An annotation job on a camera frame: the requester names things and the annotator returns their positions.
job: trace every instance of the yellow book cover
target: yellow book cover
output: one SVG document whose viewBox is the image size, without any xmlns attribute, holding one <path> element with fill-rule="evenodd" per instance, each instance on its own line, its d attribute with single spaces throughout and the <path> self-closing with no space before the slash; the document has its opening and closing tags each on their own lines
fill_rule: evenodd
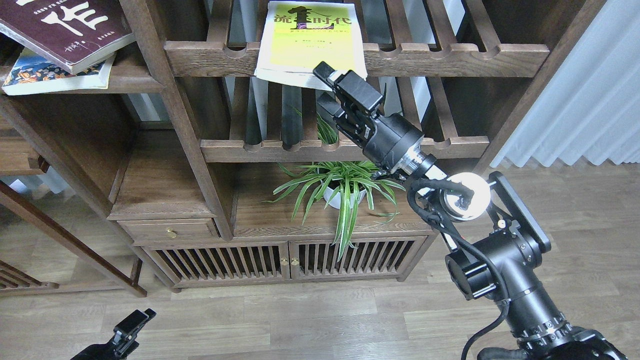
<svg viewBox="0 0 640 360">
<path fill-rule="evenodd" d="M 354 5 L 270 1 L 254 75 L 285 85 L 329 90 L 312 73 L 320 61 L 367 77 Z"/>
</svg>

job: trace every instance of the brass knob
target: brass knob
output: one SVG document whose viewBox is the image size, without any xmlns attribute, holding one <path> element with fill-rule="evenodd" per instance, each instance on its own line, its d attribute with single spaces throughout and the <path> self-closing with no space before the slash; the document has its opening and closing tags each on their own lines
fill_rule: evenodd
<svg viewBox="0 0 640 360">
<path fill-rule="evenodd" d="M 171 239 L 175 239 L 178 237 L 178 234 L 175 231 L 173 231 L 171 227 L 166 228 L 166 235 L 169 236 L 169 238 Z"/>
</svg>

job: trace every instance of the spider plant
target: spider plant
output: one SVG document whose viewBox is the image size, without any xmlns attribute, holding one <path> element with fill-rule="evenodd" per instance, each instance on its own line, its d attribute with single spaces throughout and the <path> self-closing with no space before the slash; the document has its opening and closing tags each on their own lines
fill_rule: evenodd
<svg viewBox="0 0 640 360">
<path fill-rule="evenodd" d="M 332 143 L 338 140 L 335 130 L 325 123 L 318 115 L 318 137 L 324 143 Z M 276 202 L 284 199 L 296 189 L 300 188 L 298 197 L 293 208 L 291 220 L 293 220 L 303 205 L 305 196 L 310 193 L 309 198 L 304 205 L 304 215 L 302 223 L 307 219 L 309 209 L 318 200 L 322 199 L 324 192 L 330 186 L 335 187 L 335 191 L 327 200 L 326 208 L 329 202 L 336 196 L 340 197 L 340 209 L 338 215 L 338 223 L 335 232 L 333 244 L 338 244 L 338 258 L 341 259 L 347 246 L 353 247 L 351 235 L 355 228 L 358 216 L 358 205 L 360 202 L 360 191 L 365 190 L 369 209 L 374 209 L 373 192 L 374 190 L 387 200 L 389 200 L 397 208 L 395 189 L 404 190 L 404 188 L 388 179 L 372 180 L 371 175 L 378 169 L 371 161 L 321 161 L 308 165 L 298 165 L 294 168 L 301 169 L 301 172 L 294 173 L 285 168 L 281 164 L 278 166 L 287 175 L 293 179 L 280 185 L 273 190 L 273 195 L 280 194 L 277 199 L 269 200 Z M 386 221 L 391 221 L 395 213 L 378 214 L 382 217 L 389 217 Z"/>
</svg>

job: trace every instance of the dark red book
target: dark red book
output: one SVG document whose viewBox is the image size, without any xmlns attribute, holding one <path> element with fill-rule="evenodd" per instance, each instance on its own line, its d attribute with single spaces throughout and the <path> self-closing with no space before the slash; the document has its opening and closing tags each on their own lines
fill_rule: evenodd
<svg viewBox="0 0 640 360">
<path fill-rule="evenodd" d="M 135 40 L 116 0 L 0 0 L 0 32 L 71 74 Z"/>
</svg>

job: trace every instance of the book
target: book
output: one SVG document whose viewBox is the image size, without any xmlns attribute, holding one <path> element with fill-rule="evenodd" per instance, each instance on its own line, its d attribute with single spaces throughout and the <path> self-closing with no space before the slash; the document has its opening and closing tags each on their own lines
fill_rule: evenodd
<svg viewBox="0 0 640 360">
<path fill-rule="evenodd" d="M 135 40 L 114 0 L 0 0 L 0 32 L 71 74 Z"/>
<path fill-rule="evenodd" d="M 353 4 L 270 1 L 254 75 L 285 85 L 329 90 L 313 75 L 325 61 L 367 77 Z"/>
<path fill-rule="evenodd" d="M 115 54 L 107 60 L 70 74 L 26 47 L 6 77 L 2 89 L 7 95 L 41 94 L 109 87 L 109 73 Z"/>
</svg>

